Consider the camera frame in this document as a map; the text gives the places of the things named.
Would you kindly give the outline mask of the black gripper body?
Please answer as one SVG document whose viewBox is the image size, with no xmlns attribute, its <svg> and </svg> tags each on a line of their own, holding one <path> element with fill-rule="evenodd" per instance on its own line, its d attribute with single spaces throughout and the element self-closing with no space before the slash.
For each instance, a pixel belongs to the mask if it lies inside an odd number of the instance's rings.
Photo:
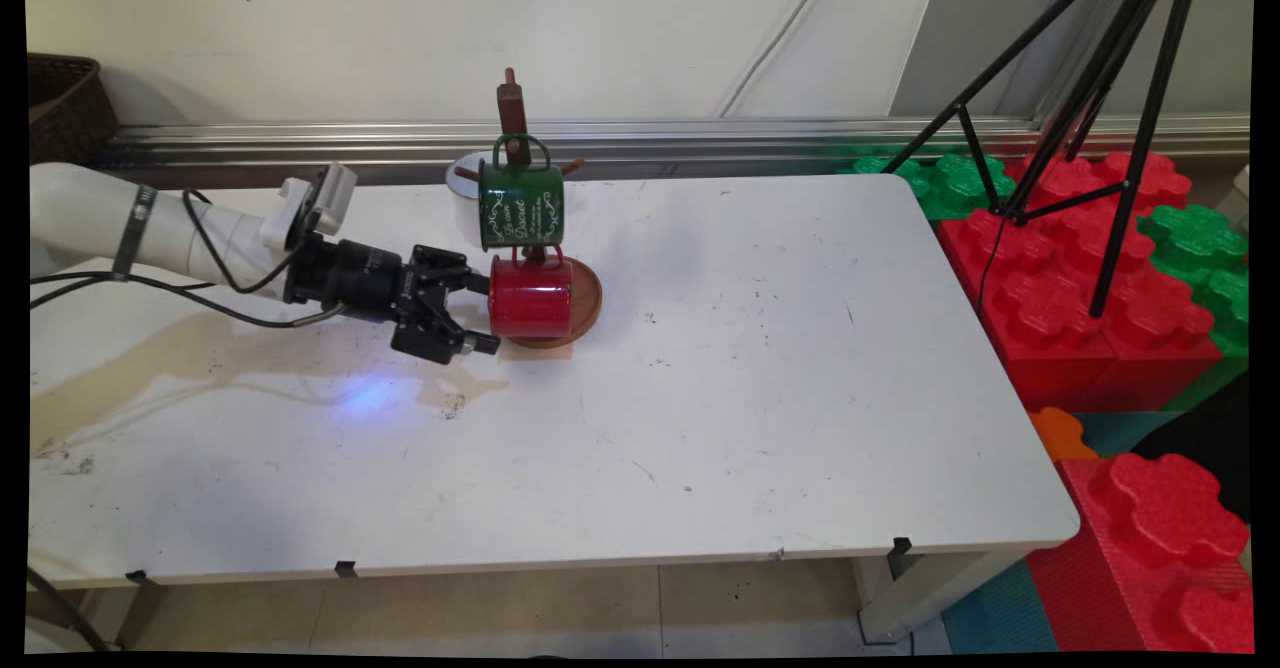
<svg viewBox="0 0 1280 668">
<path fill-rule="evenodd" d="M 306 235 L 285 270 L 284 302 L 316 302 L 324 311 L 343 305 L 343 316 L 366 322 L 401 322 L 420 317 L 401 296 L 410 267 L 440 264 L 443 250 L 416 244 L 407 261 L 401 255 L 357 241 L 325 241 L 319 232 Z"/>
</svg>

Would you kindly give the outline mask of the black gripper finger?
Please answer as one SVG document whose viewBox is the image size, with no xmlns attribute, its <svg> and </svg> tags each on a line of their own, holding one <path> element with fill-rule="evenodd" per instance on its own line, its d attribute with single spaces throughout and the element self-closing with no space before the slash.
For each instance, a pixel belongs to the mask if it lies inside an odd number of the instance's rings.
<svg viewBox="0 0 1280 668">
<path fill-rule="evenodd" d="M 412 252 L 413 290 L 434 290 L 440 288 L 447 293 L 468 290 L 479 296 L 489 296 L 489 276 L 476 273 L 468 266 L 466 253 L 448 252 L 425 244 L 415 244 Z"/>
<path fill-rule="evenodd" d="M 500 339 L 463 329 L 453 320 L 445 298 L 410 298 L 397 302 L 390 348 L 431 363 L 451 363 L 456 354 L 497 354 Z"/>
</svg>

